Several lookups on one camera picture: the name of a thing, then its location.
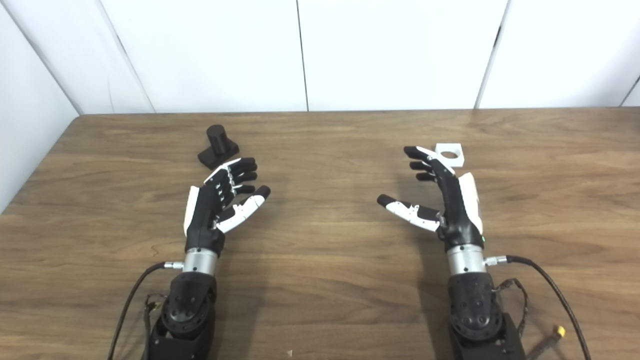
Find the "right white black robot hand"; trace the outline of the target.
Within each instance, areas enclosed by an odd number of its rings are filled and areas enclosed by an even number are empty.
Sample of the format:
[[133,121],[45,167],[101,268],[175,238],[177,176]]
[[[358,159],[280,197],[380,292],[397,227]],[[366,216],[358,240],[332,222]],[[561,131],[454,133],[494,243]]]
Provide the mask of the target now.
[[415,177],[419,182],[438,185],[444,208],[437,210],[404,202],[387,194],[378,196],[378,205],[416,227],[435,233],[446,251],[467,246],[484,249],[483,222],[473,174],[458,176],[445,157],[422,146],[405,146],[403,151],[412,159],[409,166],[418,171]]

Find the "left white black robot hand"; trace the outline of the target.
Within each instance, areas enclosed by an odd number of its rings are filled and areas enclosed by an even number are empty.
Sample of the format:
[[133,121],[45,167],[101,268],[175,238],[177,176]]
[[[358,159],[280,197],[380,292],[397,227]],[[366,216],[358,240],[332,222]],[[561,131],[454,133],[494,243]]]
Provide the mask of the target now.
[[255,187],[258,164],[241,157],[215,168],[201,186],[191,186],[185,208],[185,251],[211,251],[220,256],[226,234],[258,210],[271,194],[268,186]]

